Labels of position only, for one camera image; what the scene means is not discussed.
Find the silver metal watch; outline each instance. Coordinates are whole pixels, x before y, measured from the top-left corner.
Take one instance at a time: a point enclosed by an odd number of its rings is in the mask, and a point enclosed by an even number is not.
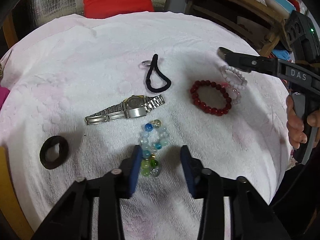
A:
[[[85,123],[96,124],[117,119],[146,116],[152,109],[164,104],[162,95],[156,97],[135,96],[125,99],[118,105],[110,106],[85,118]]]

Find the red bead bracelet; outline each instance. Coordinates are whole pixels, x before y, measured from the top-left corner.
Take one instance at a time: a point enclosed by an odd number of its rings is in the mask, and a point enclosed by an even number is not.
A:
[[[207,106],[205,102],[201,102],[198,93],[196,92],[199,87],[201,86],[210,86],[213,88],[216,88],[216,90],[219,90],[223,97],[226,99],[226,106],[223,109],[217,109],[215,107],[211,108],[210,106]],[[217,84],[216,82],[210,82],[209,80],[197,80],[192,88],[190,89],[190,93],[192,94],[192,99],[194,99],[193,104],[196,106],[199,106],[205,113],[207,114],[215,114],[217,116],[222,116],[224,114],[227,114],[229,110],[231,109],[231,101],[232,99],[229,97],[229,94],[226,92],[226,89],[221,87],[221,85]]]

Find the black hair tie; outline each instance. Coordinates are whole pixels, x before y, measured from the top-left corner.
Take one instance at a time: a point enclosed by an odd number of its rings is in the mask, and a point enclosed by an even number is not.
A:
[[[53,162],[49,162],[45,159],[45,155],[49,148],[59,144],[59,157]],[[68,156],[69,144],[65,138],[62,136],[52,136],[48,138],[41,147],[40,150],[40,162],[42,165],[48,169],[52,170],[63,164]]]
[[[157,72],[157,74],[159,75],[160,78],[162,78],[164,81],[167,82],[167,84],[164,87],[153,88],[151,86],[150,76],[151,76],[153,69],[155,69],[155,71]],[[151,66],[150,66],[150,69],[149,69],[147,77],[146,77],[146,85],[147,85],[147,88],[153,93],[161,93],[163,91],[166,91],[171,86],[171,80],[169,78],[167,78],[165,75],[163,75],[158,68],[158,54],[153,55],[153,58],[151,61]]]

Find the finger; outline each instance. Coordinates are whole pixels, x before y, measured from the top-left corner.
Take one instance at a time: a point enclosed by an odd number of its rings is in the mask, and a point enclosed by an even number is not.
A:
[[[288,136],[293,141],[300,142],[300,143],[307,142],[308,138],[303,132],[291,127],[288,123],[287,123],[287,128],[288,128]]]
[[[320,127],[320,110],[309,114],[307,117],[307,122],[312,127]]]
[[[313,148],[317,146],[318,142],[320,140],[320,129],[317,131],[315,142],[313,143]]]
[[[289,137],[289,143],[291,144],[291,146],[295,149],[299,149],[300,147],[300,143],[293,141],[290,137]]]
[[[289,111],[293,109],[293,100],[290,95],[287,96],[286,104],[287,104],[287,113],[289,113]]]
[[[296,113],[293,110],[293,108],[291,108],[288,112],[288,123],[290,124],[291,127],[295,128],[298,131],[303,132],[304,130],[303,121],[296,116]]]

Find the magenta cloth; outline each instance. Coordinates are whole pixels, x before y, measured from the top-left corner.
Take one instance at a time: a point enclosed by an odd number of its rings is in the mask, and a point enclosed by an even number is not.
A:
[[[9,89],[0,87],[0,110],[9,93],[10,93]]]

